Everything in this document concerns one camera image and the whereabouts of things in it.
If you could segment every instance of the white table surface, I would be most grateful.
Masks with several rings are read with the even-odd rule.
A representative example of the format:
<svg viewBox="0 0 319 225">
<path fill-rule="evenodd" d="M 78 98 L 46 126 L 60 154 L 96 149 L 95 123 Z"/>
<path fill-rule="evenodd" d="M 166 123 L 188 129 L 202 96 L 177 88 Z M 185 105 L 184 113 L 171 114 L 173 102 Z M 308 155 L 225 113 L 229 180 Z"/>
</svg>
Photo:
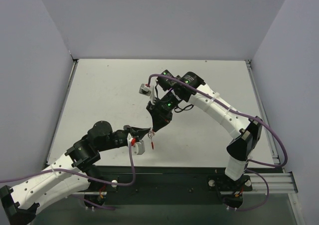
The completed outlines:
<svg viewBox="0 0 319 225">
<path fill-rule="evenodd" d="M 146 110 L 149 98 L 138 91 L 150 74 L 165 69 L 174 76 L 193 71 L 236 109 L 260 116 L 244 61 L 80 59 L 52 143 L 49 164 L 100 120 L 111 123 L 113 131 L 124 125 L 151 127 L 152 119 Z M 231 140 L 222 126 L 195 107 L 173 113 L 171 123 L 154 136 L 154 150 L 145 136 L 146 152 L 134 156 L 134 163 L 156 167 L 226 167 L 226 147 Z M 252 156 L 273 164 L 264 129 Z M 96 165 L 130 165 L 127 147 L 102 152 Z M 250 163 L 249 167 L 265 166 Z"/>
</svg>

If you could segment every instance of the red marking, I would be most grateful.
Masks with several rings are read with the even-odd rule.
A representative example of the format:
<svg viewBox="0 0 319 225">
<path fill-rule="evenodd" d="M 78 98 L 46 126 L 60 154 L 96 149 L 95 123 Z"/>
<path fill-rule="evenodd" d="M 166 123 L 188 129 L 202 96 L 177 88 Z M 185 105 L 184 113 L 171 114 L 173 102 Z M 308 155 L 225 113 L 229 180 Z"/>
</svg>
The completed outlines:
<svg viewBox="0 0 319 225">
<path fill-rule="evenodd" d="M 131 145 L 133 146 L 135 142 L 136 142 L 136 139 L 135 139 L 135 138 L 134 138 L 134 139 L 132 139 L 132 141 L 131 141 Z"/>
</svg>

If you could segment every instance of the white robotic arm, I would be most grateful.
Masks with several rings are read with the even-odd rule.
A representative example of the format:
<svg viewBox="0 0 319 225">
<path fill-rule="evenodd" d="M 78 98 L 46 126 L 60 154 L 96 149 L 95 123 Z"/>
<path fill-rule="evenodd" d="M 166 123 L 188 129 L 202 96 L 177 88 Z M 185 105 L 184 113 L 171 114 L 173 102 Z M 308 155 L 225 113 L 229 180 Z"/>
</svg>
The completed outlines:
<svg viewBox="0 0 319 225">
<path fill-rule="evenodd" d="M 10 224 L 26 225 L 54 202 L 91 186 L 102 187 L 101 183 L 91 180 L 102 178 L 93 165 L 100 159 L 99 152 L 128 146 L 130 155 L 141 155 L 145 151 L 142 138 L 149 130 L 150 128 L 124 126 L 124 130 L 113 132 L 108 122 L 97 122 L 86 136 L 37 176 L 16 186 L 4 186 L 0 189 L 0 199 Z M 91 179 L 74 173 L 86 173 Z"/>
<path fill-rule="evenodd" d="M 214 99 L 221 101 L 223 104 L 227 105 L 230 109 L 236 110 L 230 104 L 228 104 L 225 100 L 223 100 L 219 93 L 214 92 L 210 89 L 208 84 L 199 85 L 197 90 L 204 92 L 205 94 L 210 95 Z M 189 103 L 200 108 L 202 111 L 207 113 L 210 117 L 216 120 L 221 126 L 223 126 L 229 135 L 236 139 L 241 135 L 240 130 L 246 128 L 249 125 L 249 120 L 244 117 L 238 117 L 233 113 L 229 113 L 229 110 L 225 109 L 221 105 L 214 103 L 213 99 L 208 99 L 200 93 L 196 93 L 191 95 L 189 98 Z"/>
<path fill-rule="evenodd" d="M 236 109 L 193 72 L 188 72 L 183 77 L 173 77 L 168 70 L 165 70 L 162 74 L 151 76 L 157 77 L 157 85 L 168 91 L 162 99 L 159 99 L 154 96 L 154 86 L 142 84 L 140 87 L 141 94 L 150 96 L 147 110 L 152 116 L 154 131 L 166 126 L 172 120 L 172 110 L 181 101 L 200 108 L 223 126 L 233 138 L 227 147 L 230 157 L 225 174 L 234 181 L 240 179 L 247 167 L 247 160 L 260 138 L 261 124 L 231 113 L 231 109 L 235 111 Z M 228 109 L 214 102 L 215 99 Z"/>
</svg>

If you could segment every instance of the screw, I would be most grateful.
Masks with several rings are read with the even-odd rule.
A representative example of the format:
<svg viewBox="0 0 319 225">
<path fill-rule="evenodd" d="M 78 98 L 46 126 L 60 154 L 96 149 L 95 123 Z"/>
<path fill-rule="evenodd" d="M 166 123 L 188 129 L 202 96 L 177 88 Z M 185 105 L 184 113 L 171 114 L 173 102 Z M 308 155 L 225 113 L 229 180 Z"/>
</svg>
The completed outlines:
<svg viewBox="0 0 319 225">
<path fill-rule="evenodd" d="M 215 181 L 214 180 L 209 180 L 208 181 L 208 185 L 210 186 L 210 187 L 214 187 L 215 186 Z"/>
<path fill-rule="evenodd" d="M 112 180 L 112 183 L 115 183 L 115 184 L 112 184 L 111 186 L 113 187 L 113 188 L 116 188 L 117 187 L 117 183 L 118 183 L 118 181 L 116 181 L 116 180 Z"/>
<path fill-rule="evenodd" d="M 251 186 L 251 181 L 248 180 L 247 182 L 245 182 L 245 185 L 248 186 L 248 187 L 250 187 L 250 186 Z"/>
</svg>

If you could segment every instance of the white wall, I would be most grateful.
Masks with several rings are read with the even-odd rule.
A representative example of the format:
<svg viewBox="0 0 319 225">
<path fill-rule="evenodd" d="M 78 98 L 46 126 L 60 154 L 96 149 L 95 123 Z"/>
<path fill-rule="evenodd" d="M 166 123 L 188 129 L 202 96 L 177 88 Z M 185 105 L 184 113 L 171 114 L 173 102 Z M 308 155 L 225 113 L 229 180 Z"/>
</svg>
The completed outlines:
<svg viewBox="0 0 319 225">
<path fill-rule="evenodd" d="M 285 143 L 307 224 L 319 221 L 319 0 L 286 0 L 252 61 L 271 126 Z"/>
<path fill-rule="evenodd" d="M 74 58 L 251 59 L 284 0 L 42 0 Z"/>
<path fill-rule="evenodd" d="M 0 18 L 1 180 L 43 166 L 72 59 L 41 0 L 0 0 Z"/>
</svg>

